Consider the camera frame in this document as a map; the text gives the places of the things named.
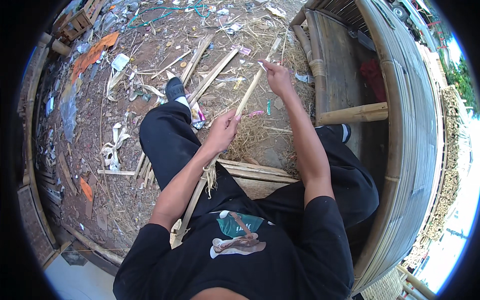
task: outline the black t-shirt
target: black t-shirt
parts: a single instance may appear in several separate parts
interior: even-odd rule
[[[353,264],[332,198],[308,203],[299,245],[267,220],[237,215],[250,235],[230,211],[209,213],[175,249],[168,230],[145,225],[115,277],[117,299],[190,299],[214,287],[252,300],[347,298]]]

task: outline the hand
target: hand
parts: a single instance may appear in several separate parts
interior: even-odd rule
[[[203,147],[214,156],[227,149],[237,134],[241,115],[235,117],[236,111],[232,109],[213,121]]]
[[[268,84],[275,95],[279,96],[285,101],[288,94],[295,93],[290,73],[286,68],[277,66],[276,64],[266,60],[258,61],[262,62],[265,69],[267,69]]]

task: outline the person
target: person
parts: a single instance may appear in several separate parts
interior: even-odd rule
[[[368,171],[345,145],[349,126],[314,128],[287,69],[261,60],[288,111],[301,181],[251,200],[216,164],[217,188],[203,191],[183,244],[170,231],[210,161],[235,138],[241,116],[213,122],[203,144],[190,128],[179,78],[168,103],[147,113],[140,142],[161,188],[148,224],[120,266],[117,299],[345,299],[353,265],[345,228],[378,205]]]

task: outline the orange paper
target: orange paper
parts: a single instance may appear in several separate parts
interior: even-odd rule
[[[95,63],[98,58],[100,58],[104,47],[107,46],[108,48],[113,46],[118,37],[118,31],[115,31],[108,36],[104,36],[95,45],[93,45],[87,53],[84,53],[77,58],[73,64],[72,84],[75,82],[75,79],[77,79],[78,74],[83,73],[90,64]]]
[[[79,176],[79,177],[80,177],[80,185],[82,186],[82,191],[84,191],[88,201],[93,202],[92,188],[88,185],[88,183],[85,182],[82,176]]]

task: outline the black pants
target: black pants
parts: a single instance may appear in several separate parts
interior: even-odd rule
[[[177,101],[152,109],[142,121],[140,143],[162,190],[201,145],[190,123],[189,109]],[[328,128],[317,128],[316,132],[326,151],[336,203],[345,228],[348,228],[372,214],[378,206],[378,192],[368,171],[345,144]],[[205,191],[202,192],[191,222],[206,213],[227,209],[261,216],[281,226],[295,240],[301,229],[304,210],[302,181],[253,201],[219,163],[216,170],[218,188],[211,191],[211,199]]]

